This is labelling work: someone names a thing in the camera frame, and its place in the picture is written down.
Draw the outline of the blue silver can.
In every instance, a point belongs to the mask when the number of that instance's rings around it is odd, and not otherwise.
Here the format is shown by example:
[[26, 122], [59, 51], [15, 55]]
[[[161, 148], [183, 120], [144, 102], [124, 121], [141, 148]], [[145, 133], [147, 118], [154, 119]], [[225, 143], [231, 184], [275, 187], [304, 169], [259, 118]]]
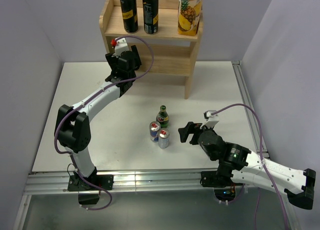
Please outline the blue silver can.
[[169, 146], [170, 133], [167, 128], [161, 128], [158, 132], [158, 145], [161, 149], [165, 149]]
[[161, 125], [158, 121], [153, 121], [149, 124], [149, 133], [150, 133], [150, 139], [153, 142], [159, 141], [159, 131], [161, 129]]

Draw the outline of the green glass bottle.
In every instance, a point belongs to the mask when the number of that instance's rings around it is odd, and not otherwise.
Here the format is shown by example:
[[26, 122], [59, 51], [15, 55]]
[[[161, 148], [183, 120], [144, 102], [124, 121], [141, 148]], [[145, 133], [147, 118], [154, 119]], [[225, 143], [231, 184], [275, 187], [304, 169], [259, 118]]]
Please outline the green glass bottle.
[[156, 121], [160, 123], [161, 128], [167, 128], [169, 126], [170, 119], [165, 105], [160, 106], [160, 110], [156, 116]]

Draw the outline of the black yellow tall can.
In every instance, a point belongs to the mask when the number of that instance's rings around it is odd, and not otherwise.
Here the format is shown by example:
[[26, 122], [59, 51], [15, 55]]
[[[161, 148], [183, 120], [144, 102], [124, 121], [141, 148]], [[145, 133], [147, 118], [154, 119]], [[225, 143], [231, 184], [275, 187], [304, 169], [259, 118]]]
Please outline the black yellow tall can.
[[127, 33], [135, 33], [139, 29], [137, 0], [120, 0], [124, 29]]

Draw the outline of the dark grey can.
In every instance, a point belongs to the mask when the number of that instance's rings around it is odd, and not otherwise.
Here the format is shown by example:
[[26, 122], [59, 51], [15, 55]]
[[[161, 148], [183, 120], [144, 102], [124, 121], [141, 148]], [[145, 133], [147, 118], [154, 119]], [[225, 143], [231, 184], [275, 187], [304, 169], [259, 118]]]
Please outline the dark grey can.
[[153, 35], [159, 31], [159, 0], [142, 0], [144, 31]]

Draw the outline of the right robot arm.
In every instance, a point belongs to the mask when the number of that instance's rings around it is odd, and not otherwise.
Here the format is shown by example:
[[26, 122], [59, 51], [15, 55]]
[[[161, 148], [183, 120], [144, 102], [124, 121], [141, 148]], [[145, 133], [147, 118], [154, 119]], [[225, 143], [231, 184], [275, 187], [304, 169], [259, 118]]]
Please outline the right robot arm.
[[312, 210], [316, 172], [297, 170], [260, 157], [236, 143], [224, 141], [212, 128], [188, 122], [178, 129], [180, 142], [192, 135], [191, 145], [198, 145], [209, 160], [218, 162], [216, 170], [202, 171], [200, 184], [208, 188], [225, 188], [232, 184], [249, 185], [287, 197], [301, 209]]

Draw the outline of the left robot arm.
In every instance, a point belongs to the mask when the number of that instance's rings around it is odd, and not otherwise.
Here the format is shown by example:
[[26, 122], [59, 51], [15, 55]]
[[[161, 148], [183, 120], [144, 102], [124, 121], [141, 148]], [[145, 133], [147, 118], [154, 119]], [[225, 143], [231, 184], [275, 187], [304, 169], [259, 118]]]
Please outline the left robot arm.
[[142, 62], [135, 45], [117, 42], [114, 53], [106, 54], [111, 74], [99, 89], [84, 100], [58, 109], [54, 130], [54, 147], [59, 154], [68, 154], [74, 166], [69, 191], [111, 190], [113, 175], [99, 175], [93, 164], [89, 143], [90, 123], [108, 104], [122, 97], [137, 79]]

